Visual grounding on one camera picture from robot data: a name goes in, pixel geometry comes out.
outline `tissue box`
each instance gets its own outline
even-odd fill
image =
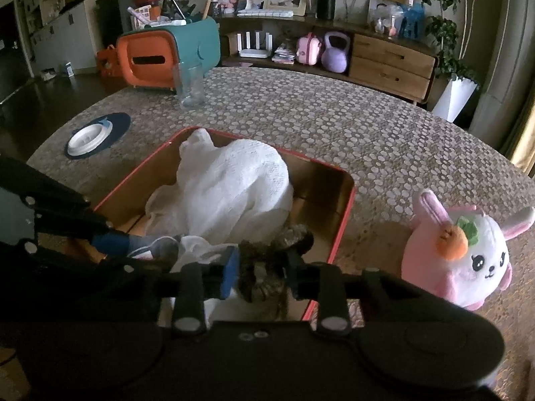
[[[172,68],[179,61],[200,60],[206,74],[221,59],[212,18],[125,33],[117,40],[117,51],[122,76],[134,87],[174,89]]]
[[[197,128],[185,128],[157,148],[95,207],[95,211],[106,216],[117,229],[142,235],[147,220],[146,201],[160,186],[176,182],[179,146]],[[239,138],[216,130],[207,131],[217,147]],[[314,234],[314,246],[304,255],[304,260],[330,264],[349,219],[355,194],[354,181],[349,173],[335,166],[282,148],[277,150],[288,166],[294,188],[290,223],[302,223]],[[78,246],[78,253],[85,253],[93,259],[99,257],[96,250],[89,246],[84,249]],[[288,316],[292,320],[308,320],[314,306],[314,302],[290,298]]]

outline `bunny ear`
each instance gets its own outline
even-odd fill
[[[448,212],[429,188],[413,196],[413,209],[420,220],[429,219],[437,225],[451,225]]]
[[[507,268],[504,273],[504,277],[502,277],[500,281],[500,291],[505,291],[507,288],[509,288],[509,285],[511,284],[511,280],[513,279],[513,266],[509,262],[507,264]]]
[[[535,210],[531,206],[526,206],[524,209],[505,220],[501,227],[501,231],[507,241],[528,230],[531,225],[533,225],[534,221]]]

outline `dining table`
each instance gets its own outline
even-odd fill
[[[412,196],[423,188],[445,206],[475,204],[498,223],[535,206],[535,183],[505,157],[402,99],[340,80],[266,68],[212,69],[204,91],[204,105],[183,109],[170,90],[125,88],[65,123],[28,164],[97,202],[174,133],[192,125],[296,151],[346,170],[355,182],[334,262],[347,273],[377,267],[400,275]],[[115,112],[131,118],[121,139],[87,158],[65,155],[73,131]],[[61,249],[60,239],[44,241]],[[508,247],[512,283],[476,312],[497,326],[506,343],[493,389],[504,400],[517,400],[535,352],[535,233],[518,236]],[[354,324],[362,324],[358,303],[350,310]]]

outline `white router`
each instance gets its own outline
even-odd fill
[[[240,57],[253,57],[253,58],[268,58],[273,51],[273,35],[266,33],[266,48],[260,48],[260,32],[255,32],[255,48],[251,48],[251,35],[248,31],[245,32],[245,45],[247,48],[241,47],[241,34],[237,34],[237,50],[240,53]]]

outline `cabinet door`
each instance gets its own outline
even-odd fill
[[[38,69],[42,71],[50,68],[51,59],[46,46],[49,34],[46,33],[46,27],[34,33],[33,39],[35,39],[34,52]]]
[[[61,18],[49,23],[46,29],[48,35],[46,49],[50,55],[50,67],[56,71],[62,71],[68,60],[65,58],[65,28],[61,23]]]
[[[79,4],[60,17],[64,39],[64,55],[70,61],[72,68],[94,68],[95,53],[89,26],[87,24],[86,8]]]

